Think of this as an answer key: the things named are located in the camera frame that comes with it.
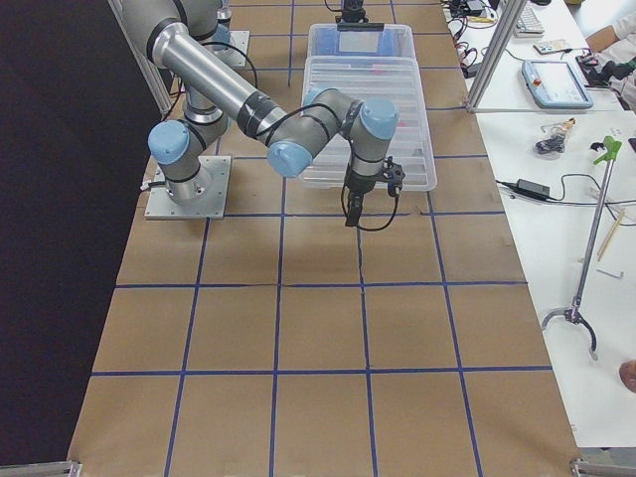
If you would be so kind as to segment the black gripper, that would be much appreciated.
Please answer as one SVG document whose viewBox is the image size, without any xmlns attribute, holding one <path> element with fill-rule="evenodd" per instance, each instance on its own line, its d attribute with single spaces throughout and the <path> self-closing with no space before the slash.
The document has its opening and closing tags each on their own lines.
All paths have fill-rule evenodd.
<svg viewBox="0 0 636 477">
<path fill-rule="evenodd" d="M 364 24 L 369 22 L 363 0 L 341 0 L 336 11 L 337 23 Z"/>
<path fill-rule="evenodd" d="M 345 176 L 344 185 L 350 191 L 345 207 L 345 226 L 355 228 L 359 225 L 363 211 L 364 195 L 375 188 L 376 179 L 373 176 L 364 176 L 355 171 L 348 171 Z"/>
</svg>

